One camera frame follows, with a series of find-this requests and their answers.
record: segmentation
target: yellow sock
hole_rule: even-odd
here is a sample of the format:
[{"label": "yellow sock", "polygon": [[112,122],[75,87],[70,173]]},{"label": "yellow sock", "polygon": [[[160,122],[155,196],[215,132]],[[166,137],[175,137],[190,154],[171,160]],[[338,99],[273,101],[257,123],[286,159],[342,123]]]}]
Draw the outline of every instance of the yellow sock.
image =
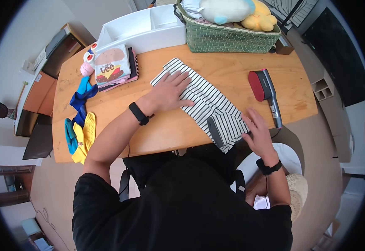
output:
[{"label": "yellow sock", "polygon": [[74,132],[78,141],[78,148],[72,155],[75,163],[85,163],[86,156],[96,138],[96,116],[88,113],[85,119],[85,126],[82,129],[78,123],[74,123]]},{"label": "yellow sock", "polygon": [[94,113],[88,113],[86,115],[83,133],[85,135],[85,148],[87,153],[96,138],[96,116]]}]

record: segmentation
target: straw hat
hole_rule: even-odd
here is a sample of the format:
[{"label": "straw hat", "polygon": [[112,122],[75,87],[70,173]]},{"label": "straw hat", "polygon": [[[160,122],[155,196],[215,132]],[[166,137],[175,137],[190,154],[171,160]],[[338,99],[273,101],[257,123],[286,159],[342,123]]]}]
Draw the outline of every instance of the straw hat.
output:
[{"label": "straw hat", "polygon": [[302,207],[305,204],[308,195],[308,183],[306,182],[306,179],[298,173],[289,174],[286,176],[286,179],[291,195],[291,221],[294,222],[300,215]]}]

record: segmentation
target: handheld garment steamer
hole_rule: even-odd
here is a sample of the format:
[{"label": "handheld garment steamer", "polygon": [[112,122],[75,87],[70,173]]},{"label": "handheld garment steamer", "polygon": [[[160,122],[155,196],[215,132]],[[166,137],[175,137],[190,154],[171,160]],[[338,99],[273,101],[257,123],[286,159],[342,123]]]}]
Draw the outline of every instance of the handheld garment steamer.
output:
[{"label": "handheld garment steamer", "polygon": [[274,90],[268,70],[262,69],[260,71],[250,72],[248,75],[248,81],[250,82],[257,101],[262,102],[264,100],[268,100],[270,110],[272,111],[274,125],[276,128],[282,128],[283,123],[279,105],[276,100],[276,91]]}]

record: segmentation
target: hand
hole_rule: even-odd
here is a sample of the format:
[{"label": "hand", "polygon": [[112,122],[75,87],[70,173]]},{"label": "hand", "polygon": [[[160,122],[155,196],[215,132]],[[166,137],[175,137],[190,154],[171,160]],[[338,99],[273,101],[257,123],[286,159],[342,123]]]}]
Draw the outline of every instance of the hand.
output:
[{"label": "hand", "polygon": [[188,72],[177,71],[173,75],[167,72],[148,94],[136,101],[137,106],[146,116],[151,116],[158,111],[193,106],[194,103],[191,100],[180,100],[181,93],[191,82],[188,75]]},{"label": "hand", "polygon": [[251,139],[246,133],[241,134],[241,137],[248,143],[251,150],[262,158],[265,166],[275,166],[279,162],[279,156],[273,148],[272,139],[265,120],[253,108],[247,108],[247,112],[252,120],[246,117],[244,113],[241,113],[241,118],[251,130],[254,138]]}]

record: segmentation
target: woven basket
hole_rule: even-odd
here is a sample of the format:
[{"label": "woven basket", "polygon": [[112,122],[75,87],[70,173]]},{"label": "woven basket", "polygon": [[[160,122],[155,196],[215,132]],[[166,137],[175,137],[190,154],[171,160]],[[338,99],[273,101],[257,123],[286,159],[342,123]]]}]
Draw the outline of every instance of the woven basket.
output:
[{"label": "woven basket", "polygon": [[174,14],[185,23],[186,43],[191,52],[252,52],[266,53],[281,35],[275,25],[272,31],[252,31],[245,28],[204,24],[187,15],[176,0]]}]

